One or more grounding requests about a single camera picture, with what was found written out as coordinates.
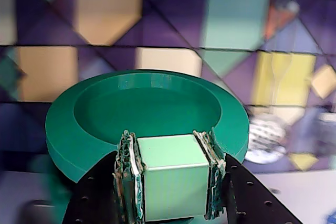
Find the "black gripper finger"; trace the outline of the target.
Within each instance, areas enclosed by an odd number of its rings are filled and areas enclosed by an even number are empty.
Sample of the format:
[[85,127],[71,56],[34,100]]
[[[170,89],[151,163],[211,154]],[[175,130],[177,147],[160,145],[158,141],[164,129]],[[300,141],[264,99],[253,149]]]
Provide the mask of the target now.
[[221,151],[213,131],[193,134],[209,161],[207,223],[220,223],[223,215],[228,223],[300,223],[236,158]]
[[77,182],[63,223],[144,223],[144,169],[135,133]]

